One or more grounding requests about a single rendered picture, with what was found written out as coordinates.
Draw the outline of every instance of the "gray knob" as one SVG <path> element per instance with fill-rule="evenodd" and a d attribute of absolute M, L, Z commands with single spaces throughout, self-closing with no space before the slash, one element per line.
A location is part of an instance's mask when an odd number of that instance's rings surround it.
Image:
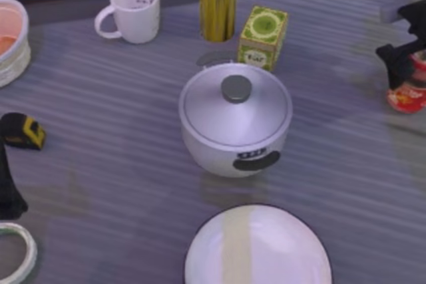
<path fill-rule="evenodd" d="M 222 95 L 231 103 L 243 103 L 252 93 L 252 83 L 244 76 L 227 76 L 221 85 Z"/>

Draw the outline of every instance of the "beige stripe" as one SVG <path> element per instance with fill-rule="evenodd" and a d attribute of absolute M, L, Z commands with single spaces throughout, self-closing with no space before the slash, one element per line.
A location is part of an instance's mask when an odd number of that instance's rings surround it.
<path fill-rule="evenodd" d="M 250 214 L 253 207 L 239 208 L 238 214 L 225 212 L 223 218 L 222 280 L 223 284 L 252 282 Z"/>

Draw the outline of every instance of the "bundle of spaghetti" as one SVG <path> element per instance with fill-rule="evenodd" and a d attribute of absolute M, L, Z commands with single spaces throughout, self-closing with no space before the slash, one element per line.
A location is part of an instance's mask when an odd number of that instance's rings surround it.
<path fill-rule="evenodd" d="M 234 34 L 236 0 L 200 0 L 200 27 L 208 41 L 226 41 Z"/>

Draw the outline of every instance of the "yellow box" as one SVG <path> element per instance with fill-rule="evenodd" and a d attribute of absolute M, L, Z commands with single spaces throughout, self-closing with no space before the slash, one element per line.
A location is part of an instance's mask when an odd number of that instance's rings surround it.
<path fill-rule="evenodd" d="M 273 71 L 286 36 L 288 14 L 254 6 L 240 35 L 238 62 Z"/>

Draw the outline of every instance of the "gray wooden tabletop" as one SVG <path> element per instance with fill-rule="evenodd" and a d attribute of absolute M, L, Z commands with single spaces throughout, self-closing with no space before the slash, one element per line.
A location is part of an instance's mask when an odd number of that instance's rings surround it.
<path fill-rule="evenodd" d="M 27 72 L 0 91 L 0 112 L 33 115 L 42 152 L 8 148 L 30 210 L 19 223 L 40 250 L 28 283 L 182 283 L 197 228 L 237 204 L 263 202 L 305 221 L 323 241 L 337 284 L 426 283 L 426 111 L 387 105 L 374 49 L 411 39 L 381 25 L 380 1 L 241 1 L 283 9 L 290 24 L 276 76 L 294 119 L 282 159 L 238 182 L 206 174 L 180 137 L 178 95 L 212 51 L 198 5 L 163 10 L 147 45 L 106 41 L 93 20 L 35 25 Z M 0 239 L 0 277 L 24 246 Z"/>

